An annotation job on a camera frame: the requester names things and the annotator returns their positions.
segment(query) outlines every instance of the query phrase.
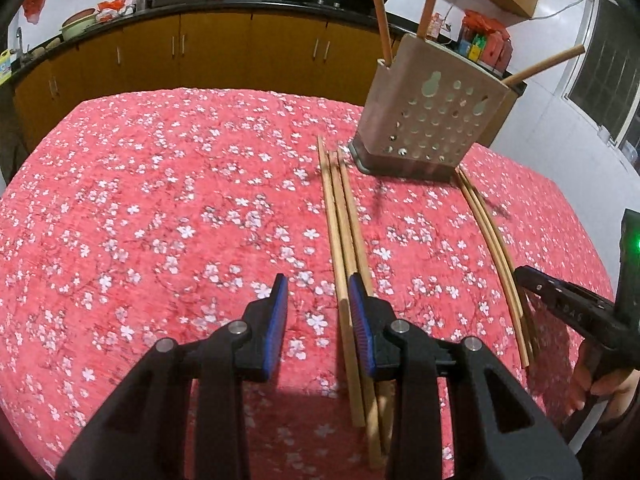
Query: wall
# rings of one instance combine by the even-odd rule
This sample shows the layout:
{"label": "wall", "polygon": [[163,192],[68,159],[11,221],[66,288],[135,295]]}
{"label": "wall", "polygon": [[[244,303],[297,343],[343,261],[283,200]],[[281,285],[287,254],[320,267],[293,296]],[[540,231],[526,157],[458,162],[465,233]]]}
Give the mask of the wall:
{"label": "wall", "polygon": [[[58,33],[60,24],[78,10],[102,0],[49,0],[37,26],[18,22],[25,45],[39,44]],[[539,0],[535,16],[547,16],[576,0]],[[444,15],[455,3],[448,21],[457,37],[465,8],[502,20],[511,33],[514,55],[509,69],[521,70],[575,44],[585,3],[545,20],[523,21],[497,9],[488,0],[437,0]],[[424,0],[389,0],[387,10],[418,21]],[[593,239],[614,285],[618,276],[618,239],[625,207],[640,210],[640,179],[605,146],[594,128],[556,95],[564,66],[531,78],[498,134],[492,148],[545,176],[564,192]]]}

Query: red floral tablecloth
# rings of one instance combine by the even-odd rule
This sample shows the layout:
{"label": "red floral tablecloth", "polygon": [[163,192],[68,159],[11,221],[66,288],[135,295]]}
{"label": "red floral tablecloth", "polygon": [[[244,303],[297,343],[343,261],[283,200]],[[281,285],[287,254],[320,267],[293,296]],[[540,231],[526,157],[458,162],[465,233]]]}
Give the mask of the red floral tablecloth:
{"label": "red floral tablecloth", "polygon": [[[359,115],[322,99],[178,89],[86,102],[49,134],[0,202],[2,407],[45,468],[158,338],[204,338],[284,272],[277,384],[245,385],[254,478],[382,476],[368,471],[363,433],[350,427],[315,147],[316,135],[344,146]],[[465,163],[471,171],[489,160],[472,178],[517,203],[501,225],[518,263],[529,261],[525,247],[546,244],[532,261],[610,295],[558,189],[477,146]],[[543,194],[518,186],[532,179]],[[351,184],[377,294],[434,336],[479,335],[526,384],[500,283],[459,190],[353,169]],[[587,253],[594,258],[581,260]],[[564,326],[541,330],[573,341]],[[561,349],[536,374],[533,393],[547,409],[557,399],[546,389],[566,383],[575,341]],[[448,475],[450,436],[443,459]]]}

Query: utensil holder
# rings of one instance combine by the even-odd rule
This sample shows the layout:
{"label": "utensil holder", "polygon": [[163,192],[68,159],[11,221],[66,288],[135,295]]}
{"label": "utensil holder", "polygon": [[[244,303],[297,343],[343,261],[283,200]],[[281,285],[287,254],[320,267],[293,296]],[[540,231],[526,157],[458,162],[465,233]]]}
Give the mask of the utensil holder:
{"label": "utensil holder", "polygon": [[509,88],[447,48],[405,34],[378,70],[349,148],[366,174],[448,182]]}

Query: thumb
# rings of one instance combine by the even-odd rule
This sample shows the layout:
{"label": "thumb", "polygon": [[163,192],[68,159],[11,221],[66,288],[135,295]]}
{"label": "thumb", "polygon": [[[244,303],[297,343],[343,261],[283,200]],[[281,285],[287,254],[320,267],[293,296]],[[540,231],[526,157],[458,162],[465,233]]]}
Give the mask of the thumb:
{"label": "thumb", "polygon": [[606,396],[615,393],[620,386],[629,378],[633,370],[620,368],[610,374],[605,375],[593,383],[591,393],[595,396]]}

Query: silver bolt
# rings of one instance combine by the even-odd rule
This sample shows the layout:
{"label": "silver bolt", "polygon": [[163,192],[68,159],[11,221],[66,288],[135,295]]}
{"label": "silver bolt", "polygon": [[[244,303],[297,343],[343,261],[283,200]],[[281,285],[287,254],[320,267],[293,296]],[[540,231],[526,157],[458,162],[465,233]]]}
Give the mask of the silver bolt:
{"label": "silver bolt", "polygon": [[249,328],[247,323],[245,323],[241,319],[232,321],[231,323],[229,323],[228,327],[229,327],[229,332],[236,335],[246,332],[246,329]]}
{"label": "silver bolt", "polygon": [[409,323],[404,319],[396,319],[391,322],[391,330],[398,332],[399,334],[409,332]]}
{"label": "silver bolt", "polygon": [[480,341],[477,337],[471,336],[465,339],[465,346],[471,350],[472,352],[477,352],[482,348],[482,341]]}
{"label": "silver bolt", "polygon": [[164,337],[156,343],[156,350],[164,354],[165,352],[173,349],[174,346],[174,341],[172,339]]}

